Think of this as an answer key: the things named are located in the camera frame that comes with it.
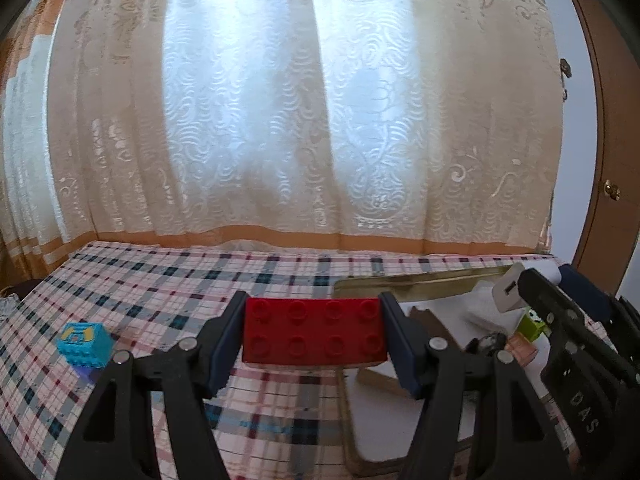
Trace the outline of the orange floral cardboard box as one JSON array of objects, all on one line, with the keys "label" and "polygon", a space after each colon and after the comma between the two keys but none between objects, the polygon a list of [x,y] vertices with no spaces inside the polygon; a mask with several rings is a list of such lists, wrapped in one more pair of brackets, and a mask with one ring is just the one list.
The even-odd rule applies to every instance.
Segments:
[{"label": "orange floral cardboard box", "polygon": [[514,356],[521,367],[526,367],[533,362],[538,354],[536,346],[519,332],[508,338],[504,348]]}]

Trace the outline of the cream lace curtain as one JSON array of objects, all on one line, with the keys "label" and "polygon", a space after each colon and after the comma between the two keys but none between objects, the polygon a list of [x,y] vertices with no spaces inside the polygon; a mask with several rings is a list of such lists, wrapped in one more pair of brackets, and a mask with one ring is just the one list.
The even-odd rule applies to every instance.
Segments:
[{"label": "cream lace curtain", "polygon": [[29,0],[1,41],[1,267],[94,240],[546,252],[544,0]]}]

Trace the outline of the plaid tablecloth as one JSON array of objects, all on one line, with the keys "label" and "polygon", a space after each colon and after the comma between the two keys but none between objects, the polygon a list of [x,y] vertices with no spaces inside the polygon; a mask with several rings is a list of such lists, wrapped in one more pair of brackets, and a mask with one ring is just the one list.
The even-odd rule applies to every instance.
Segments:
[{"label": "plaid tablecloth", "polygon": [[[510,256],[415,257],[222,252],[93,242],[1,321],[1,427],[27,470],[51,479],[91,392],[56,350],[69,322],[102,324],[135,356],[196,334],[230,296],[328,298],[343,278],[510,266]],[[345,479],[337,383],[330,370],[238,365],[206,404],[235,479]]]}]

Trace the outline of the brown wooden door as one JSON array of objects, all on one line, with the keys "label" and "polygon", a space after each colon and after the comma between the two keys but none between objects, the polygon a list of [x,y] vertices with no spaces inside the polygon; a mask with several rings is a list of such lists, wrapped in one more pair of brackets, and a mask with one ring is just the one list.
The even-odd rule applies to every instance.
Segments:
[{"label": "brown wooden door", "polygon": [[[586,40],[597,103],[597,158],[574,267],[611,292],[622,284],[639,234],[639,66],[599,0],[572,0]],[[620,200],[603,194],[606,179]]]}]

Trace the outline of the curtain tieback hook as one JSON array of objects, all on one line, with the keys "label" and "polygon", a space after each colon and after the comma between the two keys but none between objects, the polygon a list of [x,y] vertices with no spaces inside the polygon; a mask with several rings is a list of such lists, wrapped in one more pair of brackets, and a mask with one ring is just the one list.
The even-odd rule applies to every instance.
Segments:
[{"label": "curtain tieback hook", "polygon": [[567,79],[572,78],[572,68],[570,67],[570,63],[567,62],[566,58],[560,58],[560,74],[561,74],[561,84],[563,90],[563,101],[566,102],[568,99],[568,90],[566,86]]}]

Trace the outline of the brass door knob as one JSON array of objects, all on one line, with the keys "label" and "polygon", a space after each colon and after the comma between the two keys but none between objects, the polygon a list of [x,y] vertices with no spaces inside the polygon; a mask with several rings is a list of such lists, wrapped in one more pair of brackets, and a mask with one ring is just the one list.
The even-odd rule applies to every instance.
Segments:
[{"label": "brass door knob", "polygon": [[614,202],[620,200],[620,187],[610,179],[606,179],[603,182],[602,190],[603,194],[610,200],[614,200]]}]

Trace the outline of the white cork card box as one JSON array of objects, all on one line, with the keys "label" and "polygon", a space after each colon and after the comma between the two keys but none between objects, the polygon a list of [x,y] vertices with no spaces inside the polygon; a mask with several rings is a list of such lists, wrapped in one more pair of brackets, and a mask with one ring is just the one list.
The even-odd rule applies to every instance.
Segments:
[{"label": "white cork card box", "polygon": [[386,365],[360,368],[356,374],[357,382],[370,388],[375,388],[394,396],[408,396],[408,392],[401,387],[395,372]]}]

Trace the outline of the red toy brick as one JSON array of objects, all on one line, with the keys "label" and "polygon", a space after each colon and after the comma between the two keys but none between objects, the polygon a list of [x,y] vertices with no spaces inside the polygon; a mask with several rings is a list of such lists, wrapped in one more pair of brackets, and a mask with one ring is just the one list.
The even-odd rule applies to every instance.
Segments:
[{"label": "red toy brick", "polygon": [[242,361],[248,365],[363,367],[386,360],[377,299],[247,300]]}]

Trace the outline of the green toy block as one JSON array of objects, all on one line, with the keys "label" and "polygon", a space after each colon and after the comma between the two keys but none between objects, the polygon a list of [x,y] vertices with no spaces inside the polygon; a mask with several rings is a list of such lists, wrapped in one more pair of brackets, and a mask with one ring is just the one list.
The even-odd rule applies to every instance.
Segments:
[{"label": "green toy block", "polygon": [[547,324],[533,310],[527,310],[518,323],[516,331],[520,333],[527,341],[536,341],[546,330]]}]

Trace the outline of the dark speckled hair claw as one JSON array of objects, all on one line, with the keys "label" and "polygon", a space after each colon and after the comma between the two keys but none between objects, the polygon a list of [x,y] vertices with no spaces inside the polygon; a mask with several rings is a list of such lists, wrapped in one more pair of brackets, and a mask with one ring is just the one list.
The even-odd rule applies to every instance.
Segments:
[{"label": "dark speckled hair claw", "polygon": [[465,347],[464,352],[471,356],[494,356],[506,348],[508,338],[503,333],[490,333],[480,338],[473,338]]}]

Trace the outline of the small white box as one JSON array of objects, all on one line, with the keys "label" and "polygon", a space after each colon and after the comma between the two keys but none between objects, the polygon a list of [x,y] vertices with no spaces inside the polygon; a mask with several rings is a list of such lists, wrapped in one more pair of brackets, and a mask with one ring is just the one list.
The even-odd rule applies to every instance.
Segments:
[{"label": "small white box", "polygon": [[518,279],[525,271],[521,263],[514,263],[491,289],[491,296],[500,313],[508,313],[526,307],[525,300],[518,291]]}]

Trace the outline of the cyan toy block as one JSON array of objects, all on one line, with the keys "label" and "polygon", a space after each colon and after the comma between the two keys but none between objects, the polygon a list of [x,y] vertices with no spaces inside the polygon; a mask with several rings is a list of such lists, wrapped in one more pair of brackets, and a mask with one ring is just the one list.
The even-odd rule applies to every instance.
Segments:
[{"label": "cyan toy block", "polygon": [[100,323],[67,323],[58,334],[56,348],[71,366],[106,367],[111,359],[114,340]]}]

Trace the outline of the purple toy block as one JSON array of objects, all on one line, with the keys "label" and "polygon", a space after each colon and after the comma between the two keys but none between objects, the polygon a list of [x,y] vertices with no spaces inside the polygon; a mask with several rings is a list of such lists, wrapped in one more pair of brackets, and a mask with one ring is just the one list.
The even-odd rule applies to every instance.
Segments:
[{"label": "purple toy block", "polygon": [[82,380],[93,385],[99,380],[103,373],[101,367],[94,368],[90,366],[74,366],[73,370]]}]

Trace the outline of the clear plastic box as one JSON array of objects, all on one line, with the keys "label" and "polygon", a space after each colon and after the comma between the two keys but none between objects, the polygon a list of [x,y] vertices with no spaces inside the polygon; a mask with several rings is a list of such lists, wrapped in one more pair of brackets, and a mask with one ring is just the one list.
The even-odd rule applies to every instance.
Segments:
[{"label": "clear plastic box", "polygon": [[465,294],[463,317],[483,330],[510,336],[518,326],[515,312],[499,312],[491,291],[492,285],[489,282],[480,281]]}]

